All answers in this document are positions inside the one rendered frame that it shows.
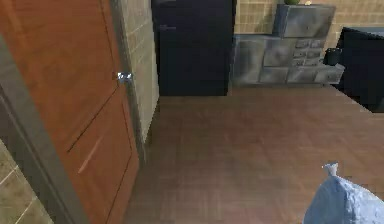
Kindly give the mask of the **black fridge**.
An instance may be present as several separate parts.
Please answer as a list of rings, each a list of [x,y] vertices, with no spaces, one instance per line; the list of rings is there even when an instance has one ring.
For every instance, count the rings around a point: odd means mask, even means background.
[[[237,0],[151,0],[162,96],[225,96]]]

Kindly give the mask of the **grey stone cupboard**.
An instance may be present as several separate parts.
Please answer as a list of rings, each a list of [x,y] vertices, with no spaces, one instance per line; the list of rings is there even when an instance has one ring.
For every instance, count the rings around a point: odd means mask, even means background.
[[[341,65],[326,65],[322,53],[336,8],[331,5],[277,6],[270,34],[237,34],[234,85],[337,84]]]

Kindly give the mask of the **brown wooden room door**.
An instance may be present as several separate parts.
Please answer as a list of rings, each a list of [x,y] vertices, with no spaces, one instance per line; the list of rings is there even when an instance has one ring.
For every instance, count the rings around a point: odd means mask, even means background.
[[[138,169],[112,0],[0,0],[0,86],[67,224],[123,224]]]

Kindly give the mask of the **black mug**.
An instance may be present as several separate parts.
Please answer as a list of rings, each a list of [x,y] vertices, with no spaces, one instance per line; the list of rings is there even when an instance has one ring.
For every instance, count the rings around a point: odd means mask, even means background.
[[[339,63],[342,50],[340,48],[328,48],[325,51],[323,63],[329,66],[335,66]]]

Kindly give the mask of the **pale blue tied bag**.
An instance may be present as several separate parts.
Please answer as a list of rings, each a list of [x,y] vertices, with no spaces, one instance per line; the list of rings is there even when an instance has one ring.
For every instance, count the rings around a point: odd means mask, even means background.
[[[319,185],[302,224],[384,224],[384,201],[370,190],[337,174],[338,163],[322,166]]]

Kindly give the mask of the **black cabinet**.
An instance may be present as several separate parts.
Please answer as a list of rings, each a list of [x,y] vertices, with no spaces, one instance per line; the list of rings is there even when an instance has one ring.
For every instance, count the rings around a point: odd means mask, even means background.
[[[345,70],[334,87],[373,113],[384,113],[384,27],[344,27],[337,47]]]

